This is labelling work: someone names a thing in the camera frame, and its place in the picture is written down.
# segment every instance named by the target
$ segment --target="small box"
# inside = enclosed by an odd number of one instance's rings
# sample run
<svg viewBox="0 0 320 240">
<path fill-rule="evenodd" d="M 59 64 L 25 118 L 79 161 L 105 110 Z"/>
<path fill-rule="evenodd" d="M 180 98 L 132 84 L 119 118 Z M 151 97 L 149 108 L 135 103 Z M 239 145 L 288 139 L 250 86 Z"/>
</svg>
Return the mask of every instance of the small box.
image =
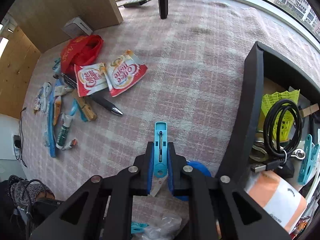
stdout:
<svg viewBox="0 0 320 240">
<path fill-rule="evenodd" d="M 93 30 L 80 17 L 75 17 L 68 21 L 62 30 L 71 38 L 81 35 L 91 35 Z"/>
</svg>

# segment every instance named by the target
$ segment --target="coiled black cable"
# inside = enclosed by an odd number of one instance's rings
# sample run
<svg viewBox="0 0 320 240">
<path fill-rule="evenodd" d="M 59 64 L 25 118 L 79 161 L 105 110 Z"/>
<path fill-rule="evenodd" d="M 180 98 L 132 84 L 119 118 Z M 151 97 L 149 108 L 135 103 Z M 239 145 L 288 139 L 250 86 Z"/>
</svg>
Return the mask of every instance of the coiled black cable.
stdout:
<svg viewBox="0 0 320 240">
<path fill-rule="evenodd" d="M 296 124 L 296 130 L 294 132 L 294 135 L 291 139 L 291 141 L 288 143 L 287 146 L 283 148 L 283 151 L 280 148 L 280 129 L 282 125 L 282 120 L 284 117 L 284 114 L 286 111 L 289 111 L 293 118 L 294 122 Z M 276 117 L 280 113 L 279 121 L 277 125 L 277 133 L 276 133 L 276 147 L 274 147 L 273 144 L 273 127 L 275 125 Z M 266 149 L 266 152 L 276 158 L 289 158 L 293 151 L 298 147 L 298 144 L 300 143 L 302 134 L 302 119 L 301 115 L 298 109 L 298 106 L 295 102 L 293 102 L 290 99 L 281 99 L 277 101 L 269 110 L 266 119 L 263 124 L 263 138 L 264 138 L 264 146 Z"/>
<path fill-rule="evenodd" d="M 45 186 L 44 186 L 43 182 L 40 181 L 39 179 L 32 179 L 27 184 L 24 184 L 22 179 L 20 179 L 18 176 L 11 175 L 9 177 L 9 179 L 8 179 L 8 194 L 9 194 L 11 199 L 13 199 L 12 195 L 11 195 L 12 180 L 20 182 L 21 186 L 23 187 L 23 192 L 21 194 L 21 201 L 23 200 L 24 194 L 27 194 L 27 198 L 28 198 L 29 204 L 28 204 L 28 208 L 27 208 L 28 221 L 27 221 L 27 225 L 26 225 L 26 240 L 28 240 L 29 236 L 30 236 L 30 227 L 31 227 L 31 225 L 33 225 L 33 221 L 32 221 L 33 219 L 32 219 L 32 215 L 31 215 L 31 213 L 32 213 L 32 202 L 31 202 L 31 198 L 30 198 L 29 192 L 27 191 L 27 188 L 32 182 L 36 181 L 36 182 L 39 182 L 41 184 L 41 187 L 42 187 L 42 189 L 43 189 L 43 191 L 45 193 L 44 197 L 47 197 L 47 190 L 45 189 Z"/>
</svg>

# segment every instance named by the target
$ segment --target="red bag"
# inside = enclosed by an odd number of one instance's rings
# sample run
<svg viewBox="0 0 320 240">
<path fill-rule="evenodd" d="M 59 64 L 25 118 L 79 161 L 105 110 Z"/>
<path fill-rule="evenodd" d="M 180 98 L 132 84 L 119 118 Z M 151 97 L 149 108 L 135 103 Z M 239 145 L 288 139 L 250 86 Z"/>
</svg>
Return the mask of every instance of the red bag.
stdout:
<svg viewBox="0 0 320 240">
<path fill-rule="evenodd" d="M 74 77 L 74 65 L 92 64 L 98 57 L 102 45 L 103 39 L 99 35 L 79 36 L 72 39 L 61 51 L 61 72 Z"/>
</svg>

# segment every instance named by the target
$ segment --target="pink plaid carpet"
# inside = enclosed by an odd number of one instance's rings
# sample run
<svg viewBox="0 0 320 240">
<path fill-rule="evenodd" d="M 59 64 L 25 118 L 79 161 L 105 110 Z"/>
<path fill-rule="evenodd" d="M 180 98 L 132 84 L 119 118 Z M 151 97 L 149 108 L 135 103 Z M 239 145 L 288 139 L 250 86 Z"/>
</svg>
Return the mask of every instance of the pink plaid carpet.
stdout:
<svg viewBox="0 0 320 240">
<path fill-rule="evenodd" d="M 131 49 L 149 68 L 139 83 L 118 97 L 106 92 L 123 117 L 93 102 L 97 120 L 82 122 L 77 113 L 68 140 L 76 138 L 78 145 L 51 158 L 42 139 L 42 115 L 33 115 L 32 108 L 42 84 L 54 83 L 54 60 L 66 43 L 41 56 L 30 80 L 22 123 L 24 159 L 34 178 L 48 185 L 57 199 L 68 198 L 94 174 L 111 176 L 132 165 L 153 141 L 156 121 L 168 123 L 168 139 L 177 154 L 202 162 L 214 175 L 236 118 L 244 59 L 256 40 L 288 57 L 320 84 L 320 57 L 313 47 L 254 8 L 169 0 L 168 18 L 160 20 L 153 0 L 120 11 L 122 24 L 95 31 L 105 42 L 97 62 L 109 62 Z M 71 101 L 71 95 L 63 97 L 63 112 L 68 113 Z M 155 198 L 134 198 L 135 221 L 149 222 L 164 212 L 188 218 L 187 203 L 172 197 L 166 185 Z"/>
</svg>

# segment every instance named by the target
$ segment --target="gray knit fabric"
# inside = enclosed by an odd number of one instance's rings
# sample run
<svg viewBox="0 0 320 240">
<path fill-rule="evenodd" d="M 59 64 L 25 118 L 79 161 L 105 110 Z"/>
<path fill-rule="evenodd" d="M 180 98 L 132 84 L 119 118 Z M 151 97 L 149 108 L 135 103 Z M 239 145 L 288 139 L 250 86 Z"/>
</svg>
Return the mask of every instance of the gray knit fabric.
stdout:
<svg viewBox="0 0 320 240">
<path fill-rule="evenodd" d="M 28 183 L 28 181 L 22 181 L 22 182 L 25 185 Z M 47 193 L 50 193 L 53 195 L 52 191 L 46 185 L 44 185 L 44 187 Z M 13 199 L 14 204 L 17 206 L 20 205 L 20 203 L 24 205 L 29 204 L 29 199 L 26 193 L 24 194 L 23 199 L 21 199 L 23 190 L 24 190 L 24 187 L 21 185 L 20 182 L 13 183 L 11 185 L 11 188 L 10 188 L 11 197 Z M 36 197 L 38 196 L 38 194 L 43 191 L 43 188 L 39 183 L 37 184 L 31 183 L 27 187 L 27 191 L 29 193 L 31 203 L 33 204 L 36 201 Z"/>
</svg>

